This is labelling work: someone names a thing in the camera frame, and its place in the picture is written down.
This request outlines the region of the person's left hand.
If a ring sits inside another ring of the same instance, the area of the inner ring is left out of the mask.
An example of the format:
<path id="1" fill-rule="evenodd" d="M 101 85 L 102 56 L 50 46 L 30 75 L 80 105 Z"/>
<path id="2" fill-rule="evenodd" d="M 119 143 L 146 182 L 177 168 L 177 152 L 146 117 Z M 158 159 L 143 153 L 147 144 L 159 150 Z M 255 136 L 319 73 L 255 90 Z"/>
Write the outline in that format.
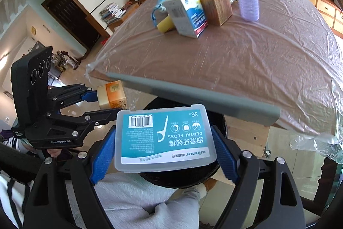
<path id="1" fill-rule="evenodd" d="M 61 149 L 47 149 L 47 152 L 50 155 L 50 157 L 57 158 L 61 154 L 62 150 Z"/>

